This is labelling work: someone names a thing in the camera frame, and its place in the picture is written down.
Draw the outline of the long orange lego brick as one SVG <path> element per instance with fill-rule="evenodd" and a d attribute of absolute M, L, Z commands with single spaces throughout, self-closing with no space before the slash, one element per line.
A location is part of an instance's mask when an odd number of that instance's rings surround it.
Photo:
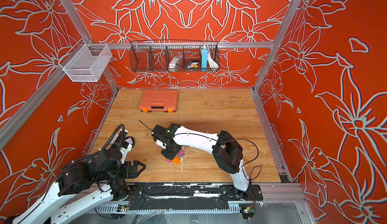
<path fill-rule="evenodd" d="M 180 164 L 181 163 L 181 158 L 180 157 L 175 157 L 173 160 L 172 160 L 173 163 L 175 164 Z"/>

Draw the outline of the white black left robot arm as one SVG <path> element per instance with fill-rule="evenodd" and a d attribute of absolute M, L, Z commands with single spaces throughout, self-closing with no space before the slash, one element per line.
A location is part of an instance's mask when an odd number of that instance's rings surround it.
<path fill-rule="evenodd" d="M 93 208 L 131 195 L 127 179 L 135 179 L 146 165 L 126 156 L 135 142 L 124 124 L 117 126 L 97 152 L 61 168 L 46 193 L 21 215 L 6 224 L 68 224 Z"/>

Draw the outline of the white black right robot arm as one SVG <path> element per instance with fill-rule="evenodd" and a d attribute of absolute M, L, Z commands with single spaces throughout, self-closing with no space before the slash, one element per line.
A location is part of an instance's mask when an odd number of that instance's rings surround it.
<path fill-rule="evenodd" d="M 246 192 L 251 186 L 252 179 L 244 167 L 243 147 L 227 131 L 209 134 L 170 124 L 167 128 L 156 125 L 151 133 L 166 159 L 174 161 L 184 146 L 199 149 L 210 153 L 218 167 L 230 174 L 235 189 Z"/>

